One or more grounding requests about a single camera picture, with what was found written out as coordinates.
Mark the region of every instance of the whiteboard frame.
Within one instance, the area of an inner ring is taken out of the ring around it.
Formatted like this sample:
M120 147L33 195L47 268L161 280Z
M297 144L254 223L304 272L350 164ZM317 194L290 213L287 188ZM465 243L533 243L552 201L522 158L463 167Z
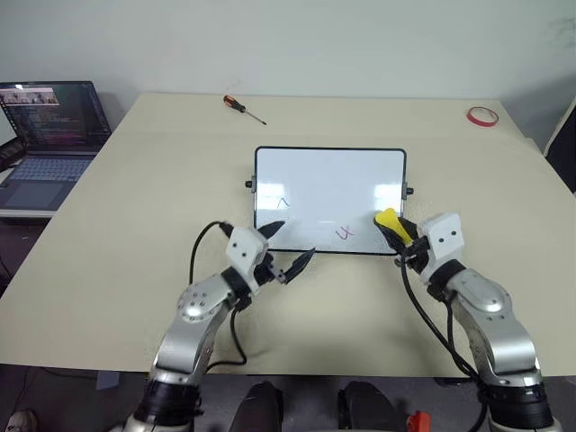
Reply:
M402 163L402 192L400 195L400 216L404 214L404 203L408 197L407 195L407 188L408 184L406 182L406 160L408 155L406 154L406 150L404 148L370 148L370 147L292 147L292 146L259 146L254 151L254 175L252 176L252 194L253 201L254 201L254 216L253 216L253 225L254 228L257 229L256 221L257 221L257 175L258 175L258 151L260 149L295 149L295 150L344 150L344 151L399 151L404 155L403 163ZM384 235L382 235L382 241L386 241ZM268 250L273 252L306 252L305 249L278 249L278 248L269 248ZM317 253L322 254L340 254L340 255L368 255L368 256L380 256L380 257L394 257L398 255L396 252L386 254L386 253L379 253L379 252L347 252L347 251L336 251L336 250L319 250L316 249Z

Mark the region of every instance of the beige tabletop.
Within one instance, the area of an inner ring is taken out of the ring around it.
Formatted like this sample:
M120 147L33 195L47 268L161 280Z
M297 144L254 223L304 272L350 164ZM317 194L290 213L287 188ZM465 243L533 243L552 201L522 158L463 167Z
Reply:
M252 221L244 186L262 145L394 147L408 153L414 221L462 217L465 263L503 285L544 374L576 374L576 200L496 101L144 94L52 219L0 301L0 362L148 370L209 221ZM493 128L465 118L481 104ZM226 265L202 243L196 277ZM281 263L291 254L277 254ZM437 325L446 311L412 278ZM457 348L470 358L464 333ZM238 315L252 374L456 375L389 257L318 255ZM214 358L237 358L226 325Z

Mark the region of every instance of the shoe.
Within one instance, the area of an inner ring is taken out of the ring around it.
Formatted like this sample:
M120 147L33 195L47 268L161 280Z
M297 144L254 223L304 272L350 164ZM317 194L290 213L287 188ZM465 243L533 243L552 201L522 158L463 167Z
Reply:
M38 432L38 419L30 409L16 411L8 420L4 432Z

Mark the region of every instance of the screwdriver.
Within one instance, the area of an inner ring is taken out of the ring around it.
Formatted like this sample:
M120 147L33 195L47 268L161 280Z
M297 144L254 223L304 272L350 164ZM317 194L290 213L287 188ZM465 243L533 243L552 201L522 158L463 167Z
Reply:
M238 102L236 99L234 99L232 96L226 94L224 96L224 103L229 106L230 108L232 108L233 110L236 111L240 111L241 113L246 113L248 114L250 117L252 117L253 119L258 120L259 122L261 122L262 124L264 124L266 126L266 122L262 121L260 119L258 119L252 112L250 112L249 110L246 109L246 106L244 106L242 103Z

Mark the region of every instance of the laptop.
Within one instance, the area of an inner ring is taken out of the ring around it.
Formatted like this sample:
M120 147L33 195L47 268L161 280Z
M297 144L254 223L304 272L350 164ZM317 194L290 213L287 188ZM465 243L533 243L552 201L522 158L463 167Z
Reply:
M0 184L0 217L51 217L110 137L91 81L0 83L26 156Z

